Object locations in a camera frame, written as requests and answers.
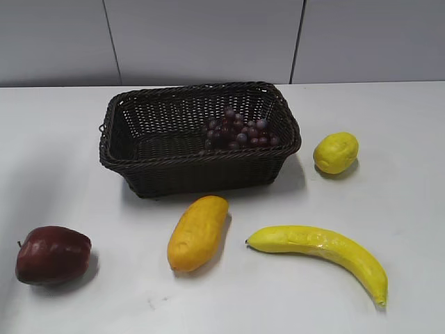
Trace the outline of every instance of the apple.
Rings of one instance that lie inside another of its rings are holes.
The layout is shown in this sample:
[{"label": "apple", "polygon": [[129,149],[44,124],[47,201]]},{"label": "apple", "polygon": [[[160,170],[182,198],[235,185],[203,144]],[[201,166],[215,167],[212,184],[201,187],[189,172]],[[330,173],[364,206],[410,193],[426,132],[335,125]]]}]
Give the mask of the apple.
[{"label": "apple", "polygon": [[15,275],[30,285],[65,283],[86,272],[90,252],[91,240],[77,231],[61,226],[36,228],[20,247]]}]

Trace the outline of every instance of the white table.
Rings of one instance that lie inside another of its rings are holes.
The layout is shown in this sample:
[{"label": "white table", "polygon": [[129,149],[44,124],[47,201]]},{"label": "white table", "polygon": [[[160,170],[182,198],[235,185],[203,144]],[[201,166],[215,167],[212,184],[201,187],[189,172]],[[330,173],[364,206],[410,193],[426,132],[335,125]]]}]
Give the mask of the white table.
[{"label": "white table", "polygon": [[[166,247],[196,196],[141,200],[99,164],[106,105],[134,88],[0,89],[0,333],[445,333],[445,82],[279,88],[302,148],[273,185],[222,193],[232,215],[222,256],[180,278]],[[359,166],[325,179],[313,149],[342,130],[359,139]],[[277,224],[368,248],[387,271],[387,311],[338,266],[245,247]],[[16,241],[40,225],[87,234],[99,271],[65,289],[17,282]]]}]

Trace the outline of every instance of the dark brown wicker basket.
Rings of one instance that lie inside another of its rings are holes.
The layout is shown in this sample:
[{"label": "dark brown wicker basket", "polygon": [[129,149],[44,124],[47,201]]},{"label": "dark brown wicker basket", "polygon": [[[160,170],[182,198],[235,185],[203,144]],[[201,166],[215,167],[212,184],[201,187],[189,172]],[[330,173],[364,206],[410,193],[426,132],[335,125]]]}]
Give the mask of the dark brown wicker basket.
[{"label": "dark brown wicker basket", "polygon": [[[227,105],[245,120],[267,119],[280,145],[204,151],[202,125]],[[286,100],[264,82],[122,93],[110,101],[101,131],[100,162],[142,198],[270,184],[301,145]]]}]

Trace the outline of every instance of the yellow banana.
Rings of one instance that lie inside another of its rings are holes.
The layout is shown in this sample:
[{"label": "yellow banana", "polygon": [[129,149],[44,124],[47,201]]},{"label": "yellow banana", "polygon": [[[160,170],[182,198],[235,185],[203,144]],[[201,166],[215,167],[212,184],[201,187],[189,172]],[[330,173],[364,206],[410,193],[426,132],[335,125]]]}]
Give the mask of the yellow banana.
[{"label": "yellow banana", "polygon": [[366,249],[339,233],[310,226],[270,226],[245,242],[265,253],[302,253],[335,262],[363,284],[377,305],[387,304],[385,270]]}]

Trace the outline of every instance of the white wall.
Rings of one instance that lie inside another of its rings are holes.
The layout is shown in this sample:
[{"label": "white wall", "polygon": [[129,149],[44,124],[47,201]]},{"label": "white wall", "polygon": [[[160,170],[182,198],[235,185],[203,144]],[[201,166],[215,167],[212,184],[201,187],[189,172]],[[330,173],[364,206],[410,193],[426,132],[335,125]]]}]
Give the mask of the white wall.
[{"label": "white wall", "polygon": [[445,80],[445,0],[307,0],[293,83]]},{"label": "white wall", "polygon": [[0,0],[0,86],[118,83],[102,0]]},{"label": "white wall", "polygon": [[124,85],[288,83],[302,0],[106,0]]}]

